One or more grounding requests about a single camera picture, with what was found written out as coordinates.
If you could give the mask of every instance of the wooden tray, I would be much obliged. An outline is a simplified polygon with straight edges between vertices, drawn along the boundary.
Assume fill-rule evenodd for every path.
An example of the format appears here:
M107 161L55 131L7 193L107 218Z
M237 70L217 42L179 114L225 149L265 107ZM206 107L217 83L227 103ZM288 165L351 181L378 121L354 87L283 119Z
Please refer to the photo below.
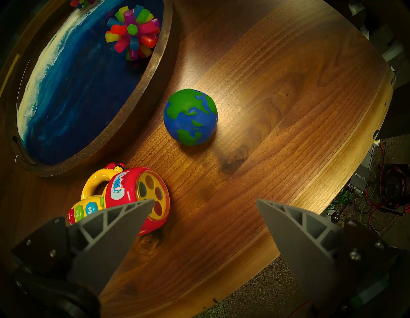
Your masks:
M19 137L16 111L41 52L74 9L66 0L53 0L35 16L2 70L2 74L7 73L5 81L9 80L4 90L8 94L6 135L15 161L26 171L40 176L52 176L83 167L124 146L125 142L133 138L132 136L141 132L167 86L178 53L179 41L173 2L164 0L163 5L164 14L158 43L135 89L125 103L119 105L120 110L109 124L102 131L99 130L101 132L96 138L91 139L85 148L71 157L53 164L41 163L28 154Z

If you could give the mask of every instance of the screw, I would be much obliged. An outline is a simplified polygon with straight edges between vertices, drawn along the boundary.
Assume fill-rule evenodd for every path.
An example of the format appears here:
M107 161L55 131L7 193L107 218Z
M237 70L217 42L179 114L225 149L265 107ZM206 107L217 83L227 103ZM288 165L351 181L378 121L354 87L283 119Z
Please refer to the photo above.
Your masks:
M362 259L362 256L356 248L349 253L349 256L353 261L360 261Z
M17 286L21 289L23 293L27 295L26 289L23 287L23 284L20 281L16 281Z
M377 241L376 243L374 243L374 246L378 249L384 249L384 245L380 241Z

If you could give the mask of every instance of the colored circle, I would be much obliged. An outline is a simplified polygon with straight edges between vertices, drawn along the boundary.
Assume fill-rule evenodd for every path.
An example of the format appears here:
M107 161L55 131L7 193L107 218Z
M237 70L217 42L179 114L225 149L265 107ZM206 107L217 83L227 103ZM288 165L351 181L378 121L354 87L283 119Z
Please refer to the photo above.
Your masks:
M145 177L145 183L147 184L147 187L150 188L151 190L154 188L154 180L151 178L151 176L146 176Z
M87 213L87 215L90 215L91 213L94 213L96 211L98 211L98 206L95 202L89 202L85 206L85 213Z
M80 221L84 217L84 208L82 205L78 205L74 209L74 218L76 221Z
M159 215L159 216L162 215L162 207L161 207L161 204L158 201L155 201L154 211L157 215Z
M147 196L147 188L142 182L140 182L138 185L138 191L139 191L140 198L144 198Z
M180 90L169 98L164 109L164 125L171 137L187 146L203 144L218 122L215 102L195 89Z
M138 28L137 28L137 26L136 26L135 24L130 24L130 25L127 27L127 31L128 31L129 34L135 35L135 34L138 33Z
M156 187L155 188L155 196L157 197L158 200L162 200L162 191L160 188Z
M70 222L70 224L75 223L75 218L74 218L74 209L70 209L67 213L67 219Z

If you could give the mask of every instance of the green cable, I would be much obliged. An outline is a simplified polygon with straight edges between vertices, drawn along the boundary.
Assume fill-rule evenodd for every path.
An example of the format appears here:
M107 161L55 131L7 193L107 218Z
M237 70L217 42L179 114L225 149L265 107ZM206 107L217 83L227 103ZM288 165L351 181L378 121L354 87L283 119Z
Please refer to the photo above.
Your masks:
M374 190L376 190L376 188L377 188L377 187L376 187L376 184L377 184L376 173L375 173L372 169L370 169L370 170L371 170L371 172L373 172L373 174L374 174L374 178L375 178L375 180L376 180L376 183L374 184L373 192L371 193L371 195L369 196L369 198L366 200L366 202L363 204L363 207L362 207L362 209L360 210L359 221L360 221L360 223L363 224L363 225L371 225L370 223L363 223L363 222L362 222L362 212L363 212L363 209L364 209L364 207L366 206L367 202L369 202L370 199L371 199L371 197L373 196Z

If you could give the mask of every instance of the red cable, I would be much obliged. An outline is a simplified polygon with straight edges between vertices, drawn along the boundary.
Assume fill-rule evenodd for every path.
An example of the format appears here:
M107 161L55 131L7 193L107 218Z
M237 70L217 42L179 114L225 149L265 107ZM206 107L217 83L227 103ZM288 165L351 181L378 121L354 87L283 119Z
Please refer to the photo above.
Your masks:
M378 205L376 206L376 208L371 212L371 214L370 214L370 216L369 216L369 220L367 221L367 223L369 223L369 225L367 226L367 227L369 228L369 230L371 229L371 228L370 228L370 221L371 221L372 215L373 215L378 209L380 209L383 205L385 205L385 203L383 203L383 204L378 204Z
M300 306L298 309L296 309L293 313L291 313L287 318L292 317L294 314L296 314L299 310L301 310L304 306L306 306L307 304L309 304L310 300L308 300L307 302L305 302L302 306Z
M388 227L389 226L389 224L393 221L393 219L395 218L396 216L395 215L393 215L393 217L392 217L392 219L389 221L389 223L387 223L386 224L386 226L385 227L383 227L380 231L379 231L379 233L380 232L383 232L385 229L386 229L386 227Z
M382 173L383 173L384 163L385 163L385 154L384 154L384 149L383 149L383 146L382 146L381 142L379 143L379 147L382 150L382 154L383 154L382 170L380 171L380 177L379 177L380 202L382 202L383 201L383 197L382 197Z

